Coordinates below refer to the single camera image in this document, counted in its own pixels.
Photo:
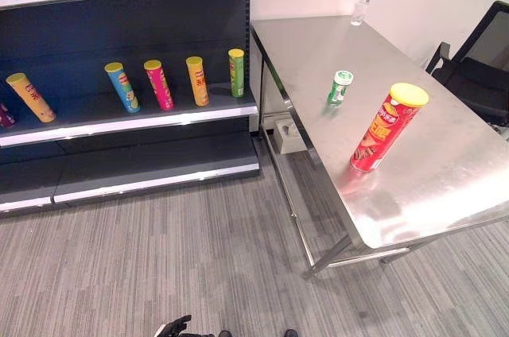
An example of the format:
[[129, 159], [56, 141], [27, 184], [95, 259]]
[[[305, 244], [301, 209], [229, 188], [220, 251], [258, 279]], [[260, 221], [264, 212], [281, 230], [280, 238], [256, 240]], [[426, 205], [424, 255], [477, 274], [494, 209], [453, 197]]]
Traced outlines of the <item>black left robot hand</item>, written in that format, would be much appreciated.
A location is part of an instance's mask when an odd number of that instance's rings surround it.
[[187, 323], [191, 319], [191, 315], [185, 315], [169, 323], [162, 324], [157, 329], [154, 337], [176, 337], [187, 328]]

